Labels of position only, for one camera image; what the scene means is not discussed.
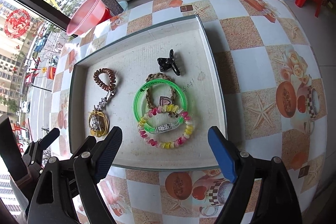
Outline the person left hand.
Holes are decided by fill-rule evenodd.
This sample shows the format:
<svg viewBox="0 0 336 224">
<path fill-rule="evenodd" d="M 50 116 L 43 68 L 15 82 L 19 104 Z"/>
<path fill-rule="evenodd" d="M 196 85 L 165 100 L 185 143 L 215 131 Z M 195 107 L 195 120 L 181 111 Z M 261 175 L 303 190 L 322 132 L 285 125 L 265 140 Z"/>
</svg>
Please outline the person left hand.
<svg viewBox="0 0 336 224">
<path fill-rule="evenodd" d="M 29 172 L 21 178 L 18 179 L 13 178 L 12 180 L 14 184 L 17 186 L 17 188 L 23 193 L 24 196 L 28 197 L 31 195 L 32 193 L 31 186 L 33 178 Z"/>
</svg>

